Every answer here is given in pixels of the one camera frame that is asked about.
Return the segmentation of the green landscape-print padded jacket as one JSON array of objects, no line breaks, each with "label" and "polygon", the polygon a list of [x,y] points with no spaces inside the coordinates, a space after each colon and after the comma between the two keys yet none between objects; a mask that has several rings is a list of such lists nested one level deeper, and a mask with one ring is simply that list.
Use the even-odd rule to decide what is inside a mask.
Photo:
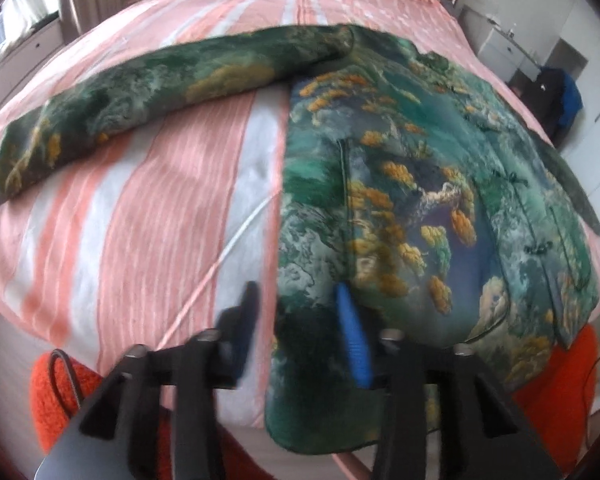
[{"label": "green landscape-print padded jacket", "polygon": [[376,440],[335,288],[368,322],[464,342],[509,390],[573,344],[598,303],[596,214],[556,150],[488,84],[361,26],[282,26],[186,42],[103,70],[13,120],[0,206],[113,136],[206,101],[289,91],[265,425],[289,451]]}]

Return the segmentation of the pink striped bed sheet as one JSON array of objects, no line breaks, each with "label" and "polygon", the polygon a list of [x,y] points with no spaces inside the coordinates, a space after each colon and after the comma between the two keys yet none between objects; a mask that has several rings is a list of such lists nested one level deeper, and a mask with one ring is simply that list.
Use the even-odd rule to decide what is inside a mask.
[{"label": "pink striped bed sheet", "polygon": [[[155,50],[282,26],[355,25],[411,41],[490,84],[441,0],[140,0],[65,47],[0,110],[6,127]],[[113,136],[0,206],[0,316],[103,373],[140,342],[176,346],[257,281],[256,348],[222,419],[265,425],[290,97],[284,82],[189,105]]]}]

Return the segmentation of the black and blue bag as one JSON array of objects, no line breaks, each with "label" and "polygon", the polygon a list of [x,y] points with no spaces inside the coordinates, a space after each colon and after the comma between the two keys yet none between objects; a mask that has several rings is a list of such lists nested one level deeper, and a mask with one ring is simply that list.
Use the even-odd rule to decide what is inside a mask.
[{"label": "black and blue bag", "polygon": [[520,98],[555,148],[564,143],[583,108],[576,81],[562,68],[542,67],[535,80],[526,84]]}]

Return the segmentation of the white nightstand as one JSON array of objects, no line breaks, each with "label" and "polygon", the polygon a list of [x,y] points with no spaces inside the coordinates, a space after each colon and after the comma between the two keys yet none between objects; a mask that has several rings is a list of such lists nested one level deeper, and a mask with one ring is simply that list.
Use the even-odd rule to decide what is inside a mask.
[{"label": "white nightstand", "polygon": [[534,81],[539,75],[541,65],[494,16],[465,4],[458,21],[478,60],[506,84],[520,78]]}]

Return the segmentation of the white window-side cabinet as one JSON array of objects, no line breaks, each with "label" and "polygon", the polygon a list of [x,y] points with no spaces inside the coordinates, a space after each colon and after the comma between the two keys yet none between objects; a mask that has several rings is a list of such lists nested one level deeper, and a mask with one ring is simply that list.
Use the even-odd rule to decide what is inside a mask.
[{"label": "white window-side cabinet", "polygon": [[58,18],[29,36],[0,62],[0,109],[62,47]]}]

